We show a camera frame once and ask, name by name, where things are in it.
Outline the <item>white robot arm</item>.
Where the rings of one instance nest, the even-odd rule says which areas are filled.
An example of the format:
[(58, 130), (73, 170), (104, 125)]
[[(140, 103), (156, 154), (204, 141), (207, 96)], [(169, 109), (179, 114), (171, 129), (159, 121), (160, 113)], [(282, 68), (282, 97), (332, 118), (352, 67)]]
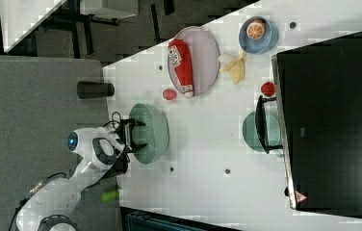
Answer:
[(82, 191), (96, 184), (120, 156), (145, 147), (132, 139), (133, 129), (142, 126), (141, 121), (128, 118), (112, 127), (72, 131), (68, 149), (82, 160), (70, 177), (49, 177), (31, 189), (14, 216), (17, 230), (79, 231), (69, 216), (79, 204)]

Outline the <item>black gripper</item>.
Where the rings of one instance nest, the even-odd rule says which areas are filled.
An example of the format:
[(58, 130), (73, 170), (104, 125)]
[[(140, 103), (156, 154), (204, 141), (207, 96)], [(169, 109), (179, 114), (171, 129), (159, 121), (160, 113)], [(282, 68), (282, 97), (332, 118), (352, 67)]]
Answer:
[(143, 144), (134, 144), (131, 146), (131, 136), (130, 136), (130, 125), (133, 126), (145, 126), (144, 122), (141, 122), (134, 118), (128, 118), (122, 120), (117, 127), (117, 134), (120, 137), (120, 140), (123, 142), (124, 153), (137, 153), (141, 151), (143, 148), (147, 147), (146, 143)]

